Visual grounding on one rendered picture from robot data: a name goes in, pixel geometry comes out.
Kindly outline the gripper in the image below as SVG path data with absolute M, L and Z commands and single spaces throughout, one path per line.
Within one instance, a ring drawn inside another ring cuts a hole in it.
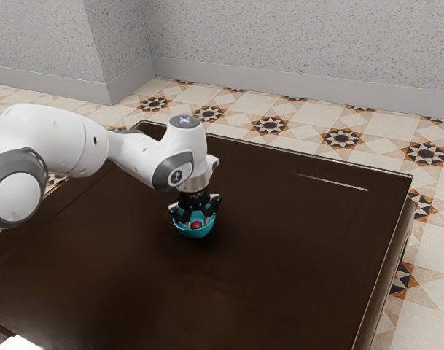
M 187 224 L 191 211 L 202 207 L 204 218 L 209 220 L 217 214 L 221 202 L 220 194 L 209 194 L 207 187 L 196 192 L 178 191 L 178 201 L 168 205 L 168 213 L 176 222 Z

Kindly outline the teal bowl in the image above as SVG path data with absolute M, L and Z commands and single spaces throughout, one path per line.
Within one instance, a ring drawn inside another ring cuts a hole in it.
M 172 219 L 175 228 L 187 238 L 202 238 L 209 234 L 214 226 L 216 215 L 212 215 L 209 219 L 206 219 L 201 211 L 194 211 L 191 213 L 189 223 L 192 224 L 195 221 L 201 222 L 202 226 L 200 228 L 189 228 L 186 224 L 177 222 Z

